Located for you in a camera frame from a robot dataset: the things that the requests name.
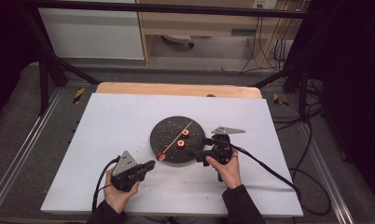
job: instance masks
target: white tabletop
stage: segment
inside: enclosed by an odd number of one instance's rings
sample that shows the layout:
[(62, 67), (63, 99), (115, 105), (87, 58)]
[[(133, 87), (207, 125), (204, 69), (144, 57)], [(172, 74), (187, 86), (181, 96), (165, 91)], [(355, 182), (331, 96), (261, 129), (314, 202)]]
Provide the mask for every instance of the white tabletop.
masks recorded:
[[(124, 150), (138, 163), (155, 161), (150, 133), (158, 122), (172, 116), (196, 120), (207, 137), (218, 126), (246, 130), (231, 134), (231, 143), (291, 179), (265, 100), (94, 93), (41, 210), (89, 213), (104, 167)], [(303, 215), (294, 190), (242, 153), (239, 158), (243, 183), (263, 216)], [(157, 161), (125, 211), (130, 215), (225, 216), (221, 197), (225, 189), (212, 167), (195, 161), (182, 165)], [(100, 193), (98, 202), (103, 199)]]

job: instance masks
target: round black plate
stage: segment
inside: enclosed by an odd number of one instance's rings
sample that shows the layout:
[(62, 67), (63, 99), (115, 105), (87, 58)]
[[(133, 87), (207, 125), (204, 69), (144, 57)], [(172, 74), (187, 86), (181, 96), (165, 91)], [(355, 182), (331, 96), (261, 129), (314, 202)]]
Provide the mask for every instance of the round black plate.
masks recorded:
[[(199, 123), (193, 119), (180, 116), (164, 119), (153, 129), (150, 134), (150, 145), (152, 146), (155, 155), (164, 151), (191, 121), (192, 123), (187, 128), (189, 130), (189, 138), (182, 138), (182, 136), (179, 136), (165, 152), (166, 157), (164, 161), (170, 163), (184, 163), (194, 160), (194, 157), (189, 155), (188, 151), (204, 150), (202, 139), (205, 137), (205, 133)], [(184, 149), (176, 148), (176, 142), (178, 140), (185, 141)]]

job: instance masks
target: person's left hand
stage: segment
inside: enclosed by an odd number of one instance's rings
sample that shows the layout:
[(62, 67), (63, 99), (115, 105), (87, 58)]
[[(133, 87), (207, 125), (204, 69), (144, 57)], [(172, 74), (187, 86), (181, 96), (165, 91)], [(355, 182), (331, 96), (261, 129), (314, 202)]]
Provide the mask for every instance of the person's left hand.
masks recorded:
[(133, 186), (132, 189), (129, 192), (123, 192), (120, 190), (115, 189), (113, 185), (111, 184), (111, 177), (112, 177), (112, 172), (114, 171), (114, 168), (109, 169), (106, 171), (106, 180), (105, 180), (105, 185), (109, 187), (104, 188), (104, 196), (105, 196), (105, 201), (118, 213), (120, 214), (124, 207), (126, 206), (127, 202), (131, 198), (132, 195), (136, 194), (138, 192), (138, 186), (139, 186), (139, 181), (136, 182)]

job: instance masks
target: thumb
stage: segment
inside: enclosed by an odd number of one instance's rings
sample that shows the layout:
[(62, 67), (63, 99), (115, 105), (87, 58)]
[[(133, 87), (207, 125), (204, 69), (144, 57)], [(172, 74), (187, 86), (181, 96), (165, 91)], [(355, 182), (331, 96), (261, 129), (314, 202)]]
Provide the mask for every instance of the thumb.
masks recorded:
[(210, 157), (210, 156), (207, 156), (205, 157), (205, 159), (208, 161), (208, 163), (210, 163), (217, 171), (219, 171), (219, 168), (221, 166), (221, 164), (219, 162), (217, 162), (217, 160), (215, 160), (214, 158)]

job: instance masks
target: floor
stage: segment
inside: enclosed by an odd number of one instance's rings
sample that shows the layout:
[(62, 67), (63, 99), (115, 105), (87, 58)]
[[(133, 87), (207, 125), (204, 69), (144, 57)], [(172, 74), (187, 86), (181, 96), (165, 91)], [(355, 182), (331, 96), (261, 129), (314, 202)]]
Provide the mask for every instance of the floor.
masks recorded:
[[(214, 84), (246, 86), (255, 84), (270, 76), (276, 69), (252, 70), (241, 73), (247, 64), (250, 49), (243, 38), (193, 37), (195, 47), (170, 43), (157, 36), (150, 65), (142, 62), (85, 62), (75, 63), (93, 77), (106, 81), (126, 82), (162, 82), (188, 84)], [(257, 69), (254, 60), (249, 61), (246, 69)], [(11, 179), (5, 198), (0, 198), (0, 223), (64, 223), (66, 220), (86, 220), (84, 216), (54, 216), (40, 212), (40, 206), (46, 197), (68, 142), (74, 136), (74, 130), (90, 99), (95, 86), (82, 82), (72, 74), (67, 88), (55, 89), (60, 95), (49, 119), (42, 130), (38, 130), (37, 139), (30, 145), (29, 155), (22, 155), (21, 166), (17, 166), (18, 175)], [(39, 85), (37, 67), (29, 66), (21, 74), (21, 81), (10, 101), (0, 114), (0, 182), (8, 174), (9, 165), (21, 154), (21, 146), (38, 120)], [(296, 94), (283, 94), (280, 78), (263, 88), (263, 97), (267, 99), (271, 115), (276, 120), (291, 120), (296, 116), (293, 104)], [(76, 91), (86, 88), (79, 104), (72, 104)], [(282, 104), (274, 103), (277, 93)], [(309, 97), (309, 104), (316, 97)], [(275, 124), (276, 128), (284, 124)], [(298, 123), (278, 131), (278, 137), (289, 167), (295, 167), (307, 145), (305, 130), (307, 124)], [(341, 198), (349, 211), (353, 222), (340, 220), (338, 211), (331, 210), (325, 216), (316, 216), (304, 211), (304, 217), (296, 218), (297, 223), (375, 223), (375, 198), (353, 164), (341, 159), (340, 149), (332, 131), (326, 123), (326, 117), (312, 118), (312, 150), (319, 149), (326, 166), (340, 191)], [(301, 169), (320, 181), (321, 176), (315, 166), (315, 154), (309, 153), (301, 164)], [(295, 183), (302, 189), (303, 204), (315, 211), (326, 209), (326, 197), (318, 186), (304, 175), (297, 175)], [(269, 220), (269, 223), (292, 223), (288, 220)]]

